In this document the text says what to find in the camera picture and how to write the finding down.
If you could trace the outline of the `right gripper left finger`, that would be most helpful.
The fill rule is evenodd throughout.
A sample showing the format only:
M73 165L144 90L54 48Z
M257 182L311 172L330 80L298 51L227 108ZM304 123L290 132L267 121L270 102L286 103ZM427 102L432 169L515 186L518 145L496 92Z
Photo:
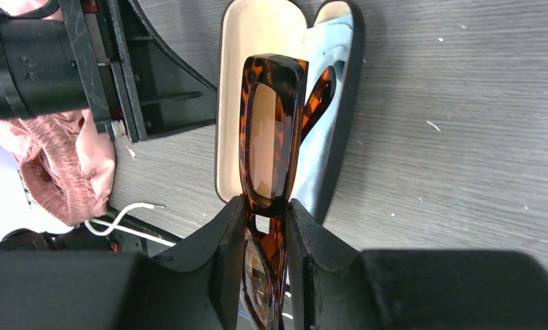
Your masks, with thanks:
M235 329L242 198L154 257L0 252L0 329Z

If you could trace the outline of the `brown tortoise sunglasses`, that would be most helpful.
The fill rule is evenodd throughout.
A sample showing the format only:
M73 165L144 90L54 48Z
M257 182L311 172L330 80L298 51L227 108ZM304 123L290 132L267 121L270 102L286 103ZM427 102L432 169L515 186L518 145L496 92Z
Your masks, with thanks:
M299 148L332 103L326 66L307 90L309 64L279 54L249 56L241 81L239 170L245 202L241 297L255 329L282 329L287 277L286 210Z

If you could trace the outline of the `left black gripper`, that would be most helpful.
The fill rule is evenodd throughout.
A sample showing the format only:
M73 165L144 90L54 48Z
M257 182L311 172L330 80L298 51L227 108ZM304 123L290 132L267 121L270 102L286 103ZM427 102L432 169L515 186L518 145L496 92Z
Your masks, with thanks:
M162 40L137 1L46 1L20 14L0 6L0 120L88 109L96 130L115 137L118 99L131 142L216 122L216 87Z

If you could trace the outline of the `pink cloth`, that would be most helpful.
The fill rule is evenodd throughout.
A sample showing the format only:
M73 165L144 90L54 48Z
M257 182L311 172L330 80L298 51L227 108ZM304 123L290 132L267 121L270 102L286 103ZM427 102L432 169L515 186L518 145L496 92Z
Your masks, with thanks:
M21 1L10 14L38 8ZM46 212L74 226L107 211L116 169L114 146L88 109L0 120L0 146L15 159L23 185Z

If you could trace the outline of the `black glasses case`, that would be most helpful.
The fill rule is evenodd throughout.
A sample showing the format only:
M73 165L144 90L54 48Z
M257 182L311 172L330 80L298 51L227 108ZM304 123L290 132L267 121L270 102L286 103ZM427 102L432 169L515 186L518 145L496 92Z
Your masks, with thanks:
M320 5L314 20L307 18L296 1L232 1L226 8L221 21L215 138L215 190L222 201L229 201L241 193L239 105L246 58L256 54L280 54L308 61L306 30L316 23L345 14L352 15L353 37L322 183L325 202L322 210L326 216L355 113L365 44L363 13L354 1L326 1Z

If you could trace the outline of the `light blue cleaning cloth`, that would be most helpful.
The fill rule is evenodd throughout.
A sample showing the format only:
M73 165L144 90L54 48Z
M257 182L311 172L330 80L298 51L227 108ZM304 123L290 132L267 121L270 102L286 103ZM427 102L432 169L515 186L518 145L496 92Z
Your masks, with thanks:
M344 87L344 68L349 61L353 37L351 14L316 23L306 30L305 55L309 61L307 95L314 90L316 80L331 66L337 76L336 91L328 110L307 134L299 150L298 166L292 199L299 200L310 215L323 222L323 177L327 169L331 139Z

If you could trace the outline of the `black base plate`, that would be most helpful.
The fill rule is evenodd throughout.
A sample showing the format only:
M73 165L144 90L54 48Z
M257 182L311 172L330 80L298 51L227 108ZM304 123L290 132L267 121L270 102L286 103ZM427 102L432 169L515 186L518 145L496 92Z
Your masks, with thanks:
M133 203L122 210L111 208L106 215L88 221L88 225L76 225L62 234L20 228L2 238L0 252L97 250L137 252L152 257L182 239L143 222L130 212L137 208L153 210L161 207L152 203Z

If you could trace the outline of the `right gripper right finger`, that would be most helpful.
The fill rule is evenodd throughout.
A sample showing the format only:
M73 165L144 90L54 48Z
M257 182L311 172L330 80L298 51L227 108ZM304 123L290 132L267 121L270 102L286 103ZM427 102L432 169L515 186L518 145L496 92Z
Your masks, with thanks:
M285 238L296 329L548 329L548 272L526 253L359 251L298 201Z

